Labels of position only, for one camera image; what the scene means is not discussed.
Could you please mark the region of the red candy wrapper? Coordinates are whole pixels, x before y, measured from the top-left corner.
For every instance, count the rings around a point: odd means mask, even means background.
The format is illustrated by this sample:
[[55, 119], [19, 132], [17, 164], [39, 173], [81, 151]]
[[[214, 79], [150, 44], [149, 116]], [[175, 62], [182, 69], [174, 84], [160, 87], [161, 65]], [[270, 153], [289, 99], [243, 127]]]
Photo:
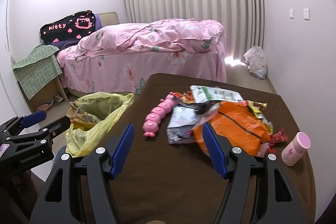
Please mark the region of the red candy wrapper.
[[288, 141], [288, 137], [285, 134], [285, 129], [282, 128], [278, 132], [270, 135], [270, 141], [263, 143], [258, 152], [258, 157], [264, 157], [268, 153], [276, 153], [275, 145]]

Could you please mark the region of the orange plastic bag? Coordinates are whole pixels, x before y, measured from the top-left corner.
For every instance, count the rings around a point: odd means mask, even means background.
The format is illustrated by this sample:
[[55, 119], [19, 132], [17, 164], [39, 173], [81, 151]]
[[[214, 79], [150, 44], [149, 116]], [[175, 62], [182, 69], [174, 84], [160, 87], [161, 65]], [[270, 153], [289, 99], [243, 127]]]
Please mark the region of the orange plastic bag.
[[206, 122], [210, 122], [217, 135], [226, 137], [232, 146], [238, 146], [252, 156], [258, 156], [261, 145], [270, 141], [266, 126], [254, 116], [247, 100], [215, 103], [205, 114], [206, 118], [193, 129], [193, 133], [206, 155], [209, 152], [202, 135]]

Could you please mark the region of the yellow snack wrapper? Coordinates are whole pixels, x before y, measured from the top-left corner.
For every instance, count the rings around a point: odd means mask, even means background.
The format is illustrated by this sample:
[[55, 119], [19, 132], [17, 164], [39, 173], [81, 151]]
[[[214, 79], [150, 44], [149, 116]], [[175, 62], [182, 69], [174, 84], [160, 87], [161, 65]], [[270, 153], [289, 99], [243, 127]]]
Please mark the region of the yellow snack wrapper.
[[268, 133], [270, 135], [273, 135], [272, 122], [268, 121], [265, 115], [263, 114], [263, 110], [267, 108], [268, 105], [266, 103], [260, 103], [260, 102], [247, 100], [247, 106], [252, 110], [254, 116], [258, 120], [262, 121], [262, 123], [266, 126]]

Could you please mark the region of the blue white snack wrapper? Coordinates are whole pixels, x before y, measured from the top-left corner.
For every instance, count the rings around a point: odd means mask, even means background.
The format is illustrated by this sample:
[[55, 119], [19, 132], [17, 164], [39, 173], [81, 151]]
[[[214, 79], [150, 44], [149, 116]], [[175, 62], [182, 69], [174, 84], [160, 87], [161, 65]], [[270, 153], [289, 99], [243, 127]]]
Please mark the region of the blue white snack wrapper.
[[193, 129], [205, 118], [206, 114], [197, 114], [192, 108], [175, 106], [166, 129], [168, 143], [171, 145], [195, 143]]

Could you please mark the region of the green white snack packet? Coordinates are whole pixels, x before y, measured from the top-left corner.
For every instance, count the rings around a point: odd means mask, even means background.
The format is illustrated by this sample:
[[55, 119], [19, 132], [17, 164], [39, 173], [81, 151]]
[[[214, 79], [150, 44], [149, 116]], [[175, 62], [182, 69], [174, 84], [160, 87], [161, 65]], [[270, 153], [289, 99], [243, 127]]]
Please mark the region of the green white snack packet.
[[190, 90], [196, 103], [207, 101], [241, 102], [244, 100], [238, 92], [227, 89], [191, 85]]

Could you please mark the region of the yellow plastic trash bag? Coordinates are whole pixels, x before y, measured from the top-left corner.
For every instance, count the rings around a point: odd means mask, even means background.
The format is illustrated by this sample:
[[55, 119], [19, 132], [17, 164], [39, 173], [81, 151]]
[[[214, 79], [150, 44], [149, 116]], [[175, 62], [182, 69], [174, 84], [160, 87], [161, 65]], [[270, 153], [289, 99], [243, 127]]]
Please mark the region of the yellow plastic trash bag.
[[66, 153], [73, 158], [89, 155], [134, 102], [135, 95], [97, 92], [71, 102], [71, 121], [64, 134]]

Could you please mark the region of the slippers under bedside table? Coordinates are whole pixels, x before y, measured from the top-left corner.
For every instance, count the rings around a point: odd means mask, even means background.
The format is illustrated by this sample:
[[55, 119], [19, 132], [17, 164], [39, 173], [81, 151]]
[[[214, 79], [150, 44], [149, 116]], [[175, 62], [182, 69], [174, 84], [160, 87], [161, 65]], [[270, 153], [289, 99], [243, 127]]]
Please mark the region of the slippers under bedside table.
[[52, 100], [45, 101], [41, 106], [38, 106], [36, 111], [47, 111], [55, 102], [62, 102], [64, 97], [60, 94], [55, 94]]

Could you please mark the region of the wooden bedside table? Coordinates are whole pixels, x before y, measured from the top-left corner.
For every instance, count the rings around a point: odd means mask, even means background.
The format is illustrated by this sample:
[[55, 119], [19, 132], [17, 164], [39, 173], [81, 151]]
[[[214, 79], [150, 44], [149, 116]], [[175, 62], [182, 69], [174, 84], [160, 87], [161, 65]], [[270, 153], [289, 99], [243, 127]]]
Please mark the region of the wooden bedside table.
[[22, 95], [26, 101], [27, 106], [31, 112], [35, 112], [37, 107], [41, 106], [43, 102], [50, 101], [54, 98], [54, 95], [58, 94], [64, 98], [65, 101], [68, 100], [66, 92], [63, 89], [60, 78], [56, 77], [48, 84], [46, 84], [40, 91], [37, 92], [31, 99], [28, 99], [24, 93], [20, 83], [18, 83]]

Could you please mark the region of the pink white lotion bottle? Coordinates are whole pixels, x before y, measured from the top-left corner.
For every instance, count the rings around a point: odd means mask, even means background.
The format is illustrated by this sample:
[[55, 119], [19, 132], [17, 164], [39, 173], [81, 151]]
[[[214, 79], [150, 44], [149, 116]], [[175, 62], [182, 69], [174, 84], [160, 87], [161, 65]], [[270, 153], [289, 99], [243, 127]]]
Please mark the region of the pink white lotion bottle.
[[293, 140], [281, 152], [281, 159], [287, 166], [293, 166], [310, 148], [310, 138], [304, 132], [298, 132]]

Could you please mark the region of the green checked cloth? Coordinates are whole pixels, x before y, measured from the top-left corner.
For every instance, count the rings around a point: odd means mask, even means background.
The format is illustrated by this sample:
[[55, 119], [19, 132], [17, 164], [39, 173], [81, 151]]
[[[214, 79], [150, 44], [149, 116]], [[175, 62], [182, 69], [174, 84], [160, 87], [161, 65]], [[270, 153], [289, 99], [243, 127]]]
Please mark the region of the green checked cloth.
[[12, 60], [15, 77], [29, 100], [62, 74], [56, 59], [58, 52], [58, 47], [40, 44], [25, 59], [18, 62]]

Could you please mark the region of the pink floral bed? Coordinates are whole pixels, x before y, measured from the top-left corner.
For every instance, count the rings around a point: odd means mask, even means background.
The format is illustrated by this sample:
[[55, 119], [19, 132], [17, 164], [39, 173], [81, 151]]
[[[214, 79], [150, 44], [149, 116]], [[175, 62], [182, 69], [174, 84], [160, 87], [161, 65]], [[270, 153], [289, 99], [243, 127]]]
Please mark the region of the pink floral bed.
[[60, 51], [56, 58], [65, 88], [82, 93], [140, 94], [151, 75], [167, 73], [224, 83], [227, 80], [225, 52], [142, 52], [100, 55], [78, 60], [75, 46]]

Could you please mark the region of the black kitty blanket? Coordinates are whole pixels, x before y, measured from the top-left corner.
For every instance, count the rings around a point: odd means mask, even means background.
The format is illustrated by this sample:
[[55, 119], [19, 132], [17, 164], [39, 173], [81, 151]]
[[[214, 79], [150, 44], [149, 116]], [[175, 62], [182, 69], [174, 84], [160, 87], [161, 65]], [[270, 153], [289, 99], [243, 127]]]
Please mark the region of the black kitty blanket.
[[51, 44], [65, 40], [80, 40], [95, 31], [96, 16], [91, 10], [87, 10], [45, 24], [40, 29], [40, 37], [45, 44]]

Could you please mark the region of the beige headboard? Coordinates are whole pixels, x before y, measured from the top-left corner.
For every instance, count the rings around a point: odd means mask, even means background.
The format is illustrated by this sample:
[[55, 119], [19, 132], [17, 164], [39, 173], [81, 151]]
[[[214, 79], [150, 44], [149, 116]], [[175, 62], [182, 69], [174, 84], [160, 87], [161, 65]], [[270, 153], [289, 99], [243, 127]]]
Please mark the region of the beige headboard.
[[98, 15], [103, 27], [110, 25], [117, 25], [120, 23], [118, 14], [116, 12], [106, 12]]

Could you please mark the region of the white wall switch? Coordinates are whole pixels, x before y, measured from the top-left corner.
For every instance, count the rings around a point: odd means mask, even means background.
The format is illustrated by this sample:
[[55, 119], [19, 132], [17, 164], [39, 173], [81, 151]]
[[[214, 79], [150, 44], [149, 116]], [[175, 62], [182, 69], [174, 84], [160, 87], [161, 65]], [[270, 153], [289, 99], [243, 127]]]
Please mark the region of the white wall switch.
[[293, 11], [293, 9], [290, 9], [290, 10], [289, 10], [289, 18], [290, 18], [290, 19], [293, 19], [293, 18], [294, 18], [294, 11]]

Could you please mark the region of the white wall socket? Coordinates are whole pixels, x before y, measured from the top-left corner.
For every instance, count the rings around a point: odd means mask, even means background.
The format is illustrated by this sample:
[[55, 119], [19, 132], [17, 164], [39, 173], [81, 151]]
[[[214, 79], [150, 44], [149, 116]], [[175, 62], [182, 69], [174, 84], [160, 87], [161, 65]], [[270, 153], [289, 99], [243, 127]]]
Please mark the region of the white wall socket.
[[310, 9], [309, 8], [303, 9], [303, 18], [305, 20], [310, 20]]

